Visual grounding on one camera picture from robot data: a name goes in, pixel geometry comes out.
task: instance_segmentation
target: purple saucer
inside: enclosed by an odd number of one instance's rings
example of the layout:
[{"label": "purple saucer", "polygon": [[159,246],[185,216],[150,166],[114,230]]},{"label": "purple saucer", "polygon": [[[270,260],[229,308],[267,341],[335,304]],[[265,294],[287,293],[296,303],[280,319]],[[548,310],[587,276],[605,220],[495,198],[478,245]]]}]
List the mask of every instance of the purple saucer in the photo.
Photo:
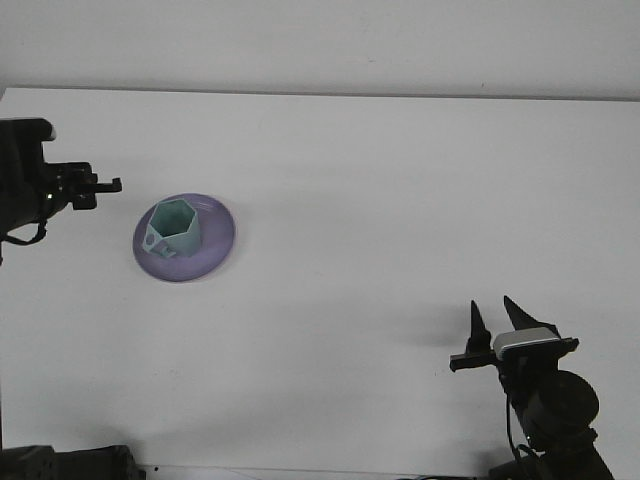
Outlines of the purple saucer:
[{"label": "purple saucer", "polygon": [[198,212],[202,237],[200,249],[190,257],[175,255],[164,258],[145,252],[142,248],[142,240],[147,223],[153,214],[154,205],[138,222],[133,234],[133,254],[138,264],[149,275],[169,282],[184,282],[209,273],[224,261],[233,246],[236,227],[227,207],[215,198],[198,193],[181,193],[164,200],[176,198],[184,198]]}]

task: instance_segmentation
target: white wall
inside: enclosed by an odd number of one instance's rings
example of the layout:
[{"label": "white wall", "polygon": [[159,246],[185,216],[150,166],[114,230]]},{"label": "white wall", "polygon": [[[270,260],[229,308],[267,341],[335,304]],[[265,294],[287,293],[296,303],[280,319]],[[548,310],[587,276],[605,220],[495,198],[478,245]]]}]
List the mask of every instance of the white wall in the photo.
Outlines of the white wall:
[{"label": "white wall", "polygon": [[640,98],[640,2],[0,0],[0,83]]}]

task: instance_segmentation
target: white table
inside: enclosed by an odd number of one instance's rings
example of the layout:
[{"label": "white table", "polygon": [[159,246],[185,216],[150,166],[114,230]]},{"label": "white table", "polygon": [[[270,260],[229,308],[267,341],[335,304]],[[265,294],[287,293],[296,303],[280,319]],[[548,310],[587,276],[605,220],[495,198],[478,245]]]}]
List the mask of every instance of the white table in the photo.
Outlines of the white table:
[{"label": "white table", "polygon": [[[580,338],[561,366],[600,396],[614,475],[635,474],[640,104],[9,89],[0,116],[47,118],[47,161],[124,183],[4,248],[8,445],[480,474],[510,459],[503,393],[448,360],[471,298],[509,330],[506,293]],[[236,247],[157,281],[133,229],[189,191],[226,203]]]}]

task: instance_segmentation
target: cable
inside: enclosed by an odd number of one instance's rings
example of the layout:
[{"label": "cable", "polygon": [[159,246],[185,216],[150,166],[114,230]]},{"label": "cable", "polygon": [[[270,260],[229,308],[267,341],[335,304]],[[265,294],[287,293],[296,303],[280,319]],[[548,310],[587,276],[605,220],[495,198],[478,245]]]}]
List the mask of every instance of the cable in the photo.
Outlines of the cable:
[{"label": "cable", "polygon": [[507,394],[507,438],[509,439],[509,447],[511,447],[511,452],[513,453],[514,458],[516,459],[516,463],[518,464],[518,469],[524,476],[524,478],[531,480],[531,477],[527,473],[524,468],[524,464],[522,463],[522,457],[520,456],[520,452],[513,444],[513,436],[511,435],[511,396]]}]

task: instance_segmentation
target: teal cup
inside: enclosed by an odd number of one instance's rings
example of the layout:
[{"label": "teal cup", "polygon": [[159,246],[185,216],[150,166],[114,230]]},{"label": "teal cup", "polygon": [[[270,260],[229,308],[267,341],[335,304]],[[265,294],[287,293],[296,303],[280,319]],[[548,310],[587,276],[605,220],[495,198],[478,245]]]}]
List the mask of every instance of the teal cup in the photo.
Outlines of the teal cup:
[{"label": "teal cup", "polygon": [[182,198],[159,202],[145,231],[142,248],[154,255],[190,257],[202,243],[198,212]]}]

